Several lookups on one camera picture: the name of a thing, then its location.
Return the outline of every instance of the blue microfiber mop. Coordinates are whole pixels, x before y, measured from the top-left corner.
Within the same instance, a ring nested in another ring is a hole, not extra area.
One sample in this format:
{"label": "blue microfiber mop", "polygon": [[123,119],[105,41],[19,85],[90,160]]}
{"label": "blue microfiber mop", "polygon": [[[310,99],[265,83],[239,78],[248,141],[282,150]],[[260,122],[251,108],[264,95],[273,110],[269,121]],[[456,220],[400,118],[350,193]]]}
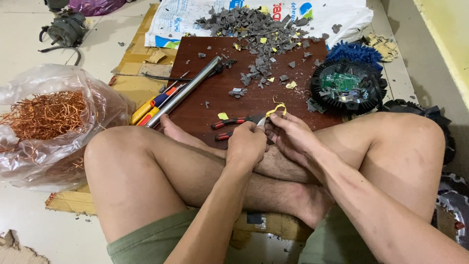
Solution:
{"label": "blue microfiber mop", "polygon": [[347,58],[351,62],[370,63],[379,72],[383,67],[378,64],[383,56],[375,48],[367,47],[361,43],[348,43],[343,40],[337,43],[330,50],[325,58],[326,61],[338,61],[341,58]]}

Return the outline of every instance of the hairy leg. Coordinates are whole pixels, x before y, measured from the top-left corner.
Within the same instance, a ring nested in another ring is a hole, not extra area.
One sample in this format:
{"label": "hairy leg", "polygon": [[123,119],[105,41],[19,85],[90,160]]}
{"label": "hairy leg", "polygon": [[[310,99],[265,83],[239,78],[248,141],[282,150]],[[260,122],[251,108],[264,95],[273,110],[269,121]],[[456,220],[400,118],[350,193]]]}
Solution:
{"label": "hairy leg", "polygon": [[[165,134],[220,157],[225,150],[208,147],[172,122]],[[444,137],[431,120],[414,114],[375,113],[315,132],[345,162],[372,184],[430,220],[444,155]],[[319,184],[309,171],[271,146],[255,172],[296,182]]]}
{"label": "hairy leg", "polygon": [[[139,126],[95,136],[85,152],[93,201],[108,242],[158,219],[200,207],[225,160]],[[244,208],[287,213],[315,227],[333,199],[323,188],[253,173]]]}

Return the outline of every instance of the red-black pliers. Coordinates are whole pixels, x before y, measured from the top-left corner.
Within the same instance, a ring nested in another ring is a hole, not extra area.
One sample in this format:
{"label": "red-black pliers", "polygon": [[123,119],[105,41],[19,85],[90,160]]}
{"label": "red-black pliers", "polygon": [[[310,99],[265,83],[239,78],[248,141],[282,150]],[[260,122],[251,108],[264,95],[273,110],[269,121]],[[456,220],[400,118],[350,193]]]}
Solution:
{"label": "red-black pliers", "polygon": [[[215,124],[210,125],[210,127],[215,130],[219,129],[221,127],[224,127],[225,125],[231,125],[231,124],[243,124],[244,122],[251,121],[254,123],[258,123],[263,117],[265,117],[264,114],[258,114],[254,116],[247,116],[247,117],[235,117],[235,118],[230,118],[227,120],[221,120]],[[216,141],[223,141],[229,139],[233,135],[233,132],[226,132],[222,134],[218,134],[215,136]]]}

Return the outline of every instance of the foot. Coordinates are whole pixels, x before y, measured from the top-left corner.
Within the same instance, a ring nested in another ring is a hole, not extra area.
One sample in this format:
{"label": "foot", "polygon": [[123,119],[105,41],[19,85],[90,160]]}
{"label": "foot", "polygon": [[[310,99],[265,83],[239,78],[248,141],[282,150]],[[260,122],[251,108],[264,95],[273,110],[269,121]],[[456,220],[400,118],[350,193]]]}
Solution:
{"label": "foot", "polygon": [[193,146],[195,148],[201,148],[204,149],[208,147],[203,141],[200,139],[189,135],[189,133],[185,132],[182,130],[180,127],[176,126],[175,123],[173,123],[168,115],[162,115],[161,116],[161,125],[164,128],[164,133],[166,136],[174,139],[175,141],[178,141],[180,143]]}
{"label": "foot", "polygon": [[296,204],[296,213],[312,229],[316,229],[329,209],[335,204],[335,200],[322,186],[300,184],[293,202]]}

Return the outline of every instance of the green shorts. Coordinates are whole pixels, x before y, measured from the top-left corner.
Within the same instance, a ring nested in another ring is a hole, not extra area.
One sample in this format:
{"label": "green shorts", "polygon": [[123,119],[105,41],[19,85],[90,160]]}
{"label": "green shorts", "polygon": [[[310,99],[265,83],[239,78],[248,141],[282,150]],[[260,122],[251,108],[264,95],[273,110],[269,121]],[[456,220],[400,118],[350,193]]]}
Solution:
{"label": "green shorts", "polygon": [[[163,263],[186,232],[198,210],[188,210],[146,225],[110,243],[114,264]],[[227,261],[236,251],[229,248]],[[376,264],[363,239],[339,206],[329,210],[306,241],[299,264]]]}

